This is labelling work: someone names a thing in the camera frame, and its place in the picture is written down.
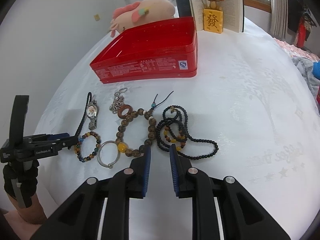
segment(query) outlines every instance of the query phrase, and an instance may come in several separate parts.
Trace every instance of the black bead necklace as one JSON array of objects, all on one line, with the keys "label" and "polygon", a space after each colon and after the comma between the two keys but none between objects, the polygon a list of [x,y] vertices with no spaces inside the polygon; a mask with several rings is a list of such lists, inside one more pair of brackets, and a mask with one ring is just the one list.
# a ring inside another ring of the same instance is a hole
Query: black bead necklace
[{"label": "black bead necklace", "polygon": [[[177,114],[175,115],[175,117],[166,117],[165,113],[168,110],[171,110],[171,113],[176,112]],[[180,109],[183,114],[184,114],[184,123],[182,123],[182,114],[181,112],[178,110]],[[157,127],[156,127],[156,140],[157,140],[157,144],[158,147],[165,151],[165,152],[169,152],[169,148],[170,145],[166,144],[160,136],[160,132],[162,130],[163,127],[168,127],[167,130],[169,131],[169,133],[171,134],[171,136],[174,138],[175,141],[178,141],[180,143],[185,144],[186,141],[188,140],[188,138],[192,141],[192,142],[203,142],[203,143],[210,143],[214,145],[214,150],[212,153],[207,154],[207,155],[200,155],[200,156],[189,156],[189,155],[185,155],[184,153],[180,152],[177,150],[177,153],[183,157],[186,157],[190,160],[200,160],[200,159],[204,159],[204,158],[210,158],[213,155],[215,155],[217,153],[217,151],[219,150],[218,148],[218,144],[215,141],[212,140],[204,140],[204,139],[194,139],[189,135],[188,132],[188,115],[187,115],[187,111],[181,107],[181,106],[168,106],[166,109],[164,109],[163,113],[162,113],[162,117],[163,120],[161,120]],[[174,133],[172,132],[170,125],[176,123],[178,125],[179,128],[179,132],[180,134],[183,134],[184,136],[181,138],[181,136],[176,137],[174,135]]]}]

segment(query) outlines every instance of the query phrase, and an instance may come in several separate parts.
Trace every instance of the white bedsheet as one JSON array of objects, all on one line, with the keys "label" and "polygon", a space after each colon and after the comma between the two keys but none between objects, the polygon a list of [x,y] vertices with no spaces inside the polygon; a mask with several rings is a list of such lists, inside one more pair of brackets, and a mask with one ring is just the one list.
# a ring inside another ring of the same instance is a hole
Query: white bedsheet
[{"label": "white bedsheet", "polygon": [[[109,111],[114,93],[127,87],[125,103],[149,109],[157,93],[159,121],[164,108],[183,106],[189,133],[194,138],[217,141],[219,151],[210,159],[193,161],[209,176],[234,176],[276,219],[292,240],[307,230],[320,208],[320,118],[303,78],[271,36],[245,19],[245,32],[198,33],[198,73],[189,79],[158,79],[103,85],[89,63],[111,41],[99,41],[61,84],[37,126],[36,133],[75,133],[84,112],[87,93],[96,95],[100,107],[98,128],[102,141],[115,140],[120,120]],[[88,131],[88,119],[81,134]],[[144,118],[127,127],[125,142],[132,148],[147,138]],[[88,138],[83,152],[92,152]],[[116,156],[105,147],[103,160]],[[206,144],[188,143],[184,153],[207,154]],[[88,177],[112,177],[130,165],[122,155],[113,169],[96,158],[81,163],[73,151],[40,161],[39,176],[57,204],[61,204]],[[167,153],[152,146],[147,196],[131,200],[130,239],[191,239],[191,199],[175,197]]]}]

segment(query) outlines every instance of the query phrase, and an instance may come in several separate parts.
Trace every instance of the wooden bead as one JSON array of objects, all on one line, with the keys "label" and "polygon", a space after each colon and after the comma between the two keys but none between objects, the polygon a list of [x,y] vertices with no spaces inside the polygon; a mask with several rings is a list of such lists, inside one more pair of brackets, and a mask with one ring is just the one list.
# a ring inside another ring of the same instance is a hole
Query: wooden bead
[{"label": "wooden bead", "polygon": [[119,131],[119,132],[124,132],[124,131],[125,131],[125,126],[120,125],[120,126],[118,127],[118,131]]},{"label": "wooden bead", "polygon": [[121,125],[122,126],[127,126],[129,124],[129,122],[127,120],[122,120],[121,121]]},{"label": "wooden bead", "polygon": [[149,112],[146,112],[145,114],[144,114],[144,118],[145,119],[147,119],[147,120],[149,120],[149,117],[151,116],[151,113],[149,113]]},{"label": "wooden bead", "polygon": [[132,121],[133,121],[133,116],[132,116],[132,115],[128,115],[125,119],[126,119],[128,122],[132,122]]},{"label": "wooden bead", "polygon": [[131,157],[131,156],[132,156],[132,150],[131,150],[131,149],[126,149],[126,150],[124,151],[124,154],[125,154],[126,156],[128,156],[128,157]]},{"label": "wooden bead", "polygon": [[144,110],[143,110],[142,108],[139,108],[138,111],[137,111],[137,112],[138,112],[138,115],[143,115],[143,111],[144,111]]},{"label": "wooden bead", "polygon": [[152,145],[152,141],[149,140],[149,139],[147,139],[147,140],[144,141],[144,145],[149,145],[149,146],[151,146],[151,145]]},{"label": "wooden bead", "polygon": [[154,119],[154,118],[153,118],[153,119],[150,119],[150,120],[149,120],[149,124],[155,126],[155,125],[157,124],[156,119]]},{"label": "wooden bead", "polygon": [[153,125],[150,125],[150,126],[148,127],[148,131],[149,131],[149,132],[155,132],[155,131],[156,131],[156,127],[153,126]]},{"label": "wooden bead", "polygon": [[133,151],[132,151],[132,156],[133,156],[133,157],[136,158],[136,157],[139,157],[140,155],[141,155],[141,153],[139,152],[139,150],[133,150]]},{"label": "wooden bead", "polygon": [[132,111],[131,116],[132,116],[133,118],[138,117],[138,112],[137,112],[137,111]]},{"label": "wooden bead", "polygon": [[148,138],[149,138],[151,141],[153,141],[153,140],[156,138],[156,134],[155,134],[154,132],[150,132],[150,133],[148,134]]},{"label": "wooden bead", "polygon": [[117,136],[117,138],[122,138],[123,137],[123,132],[117,132],[116,136]]},{"label": "wooden bead", "polygon": [[128,149],[128,145],[126,143],[121,142],[118,144],[119,152],[124,153],[126,149]]},{"label": "wooden bead", "polygon": [[117,138],[116,139],[116,144],[118,145],[119,143],[123,142],[122,138]]},{"label": "wooden bead", "polygon": [[140,147],[139,147],[139,152],[140,152],[141,154],[143,154],[145,148],[146,148],[146,147],[145,147],[144,145],[140,145]]}]

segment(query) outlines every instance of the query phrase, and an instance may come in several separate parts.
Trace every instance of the watch face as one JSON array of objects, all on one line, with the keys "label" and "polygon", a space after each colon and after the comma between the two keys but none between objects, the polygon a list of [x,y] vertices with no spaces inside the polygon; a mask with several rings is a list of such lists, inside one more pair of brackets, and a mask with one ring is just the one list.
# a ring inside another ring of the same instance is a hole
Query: watch face
[{"label": "watch face", "polygon": [[93,117],[95,112],[96,112],[96,109],[94,108],[94,106],[89,106],[87,109],[87,116]]}]

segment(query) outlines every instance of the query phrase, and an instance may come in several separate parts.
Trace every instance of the plush toy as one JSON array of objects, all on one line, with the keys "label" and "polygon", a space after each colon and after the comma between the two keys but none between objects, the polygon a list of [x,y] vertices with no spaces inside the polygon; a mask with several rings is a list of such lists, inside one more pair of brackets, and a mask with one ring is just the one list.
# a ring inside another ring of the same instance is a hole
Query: plush toy
[{"label": "plush toy", "polygon": [[116,9],[112,15],[111,37],[123,31],[161,20],[174,18],[175,7],[168,0],[143,0]]}]

